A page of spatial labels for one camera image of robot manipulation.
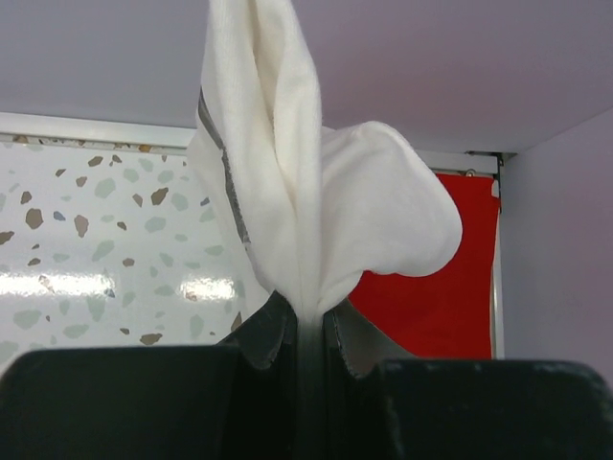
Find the white t shirt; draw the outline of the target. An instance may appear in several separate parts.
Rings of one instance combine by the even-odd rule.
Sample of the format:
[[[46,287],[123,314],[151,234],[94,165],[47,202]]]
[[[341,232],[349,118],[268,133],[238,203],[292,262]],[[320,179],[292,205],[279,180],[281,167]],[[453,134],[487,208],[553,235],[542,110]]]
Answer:
[[[188,163],[211,200],[248,313],[279,293],[314,323],[362,274],[423,277],[459,248],[456,205],[394,128],[322,122],[288,1],[213,1]]]

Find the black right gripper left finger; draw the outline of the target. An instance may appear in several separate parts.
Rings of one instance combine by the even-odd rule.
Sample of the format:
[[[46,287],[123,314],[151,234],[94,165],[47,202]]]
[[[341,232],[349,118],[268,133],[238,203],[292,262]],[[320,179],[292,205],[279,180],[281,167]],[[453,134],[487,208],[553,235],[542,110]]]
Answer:
[[[27,353],[1,379],[1,455],[288,459],[296,334],[273,294],[216,345]]]

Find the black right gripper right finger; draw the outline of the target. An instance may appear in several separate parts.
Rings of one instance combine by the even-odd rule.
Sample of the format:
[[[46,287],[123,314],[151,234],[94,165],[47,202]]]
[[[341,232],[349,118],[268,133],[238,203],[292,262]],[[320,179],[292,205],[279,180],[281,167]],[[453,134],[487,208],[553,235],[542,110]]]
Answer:
[[[612,455],[612,393],[584,364],[420,358],[354,309],[324,338],[332,459]]]

